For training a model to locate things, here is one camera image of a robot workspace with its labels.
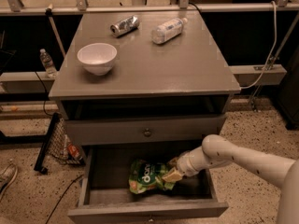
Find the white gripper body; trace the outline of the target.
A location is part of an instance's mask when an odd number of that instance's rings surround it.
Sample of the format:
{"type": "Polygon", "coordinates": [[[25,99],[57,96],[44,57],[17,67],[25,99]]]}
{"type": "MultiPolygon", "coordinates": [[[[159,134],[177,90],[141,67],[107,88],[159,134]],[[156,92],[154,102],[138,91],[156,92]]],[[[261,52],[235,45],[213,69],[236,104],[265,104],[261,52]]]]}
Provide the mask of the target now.
{"type": "Polygon", "coordinates": [[[178,170],[187,177],[191,177],[197,175],[200,171],[199,164],[200,164],[200,157],[201,157],[201,150],[194,149],[191,151],[183,152],[177,161],[177,168],[178,170]]]}

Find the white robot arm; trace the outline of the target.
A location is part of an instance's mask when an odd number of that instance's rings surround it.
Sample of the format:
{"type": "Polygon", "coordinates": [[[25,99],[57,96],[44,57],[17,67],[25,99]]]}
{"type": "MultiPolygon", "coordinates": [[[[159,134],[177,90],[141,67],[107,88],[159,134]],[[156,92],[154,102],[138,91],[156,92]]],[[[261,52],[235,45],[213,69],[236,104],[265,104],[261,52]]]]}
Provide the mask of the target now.
{"type": "Polygon", "coordinates": [[[299,224],[299,161],[240,147],[216,134],[206,136],[200,147],[172,159],[163,180],[177,182],[230,162],[281,190],[277,224],[299,224]]]}

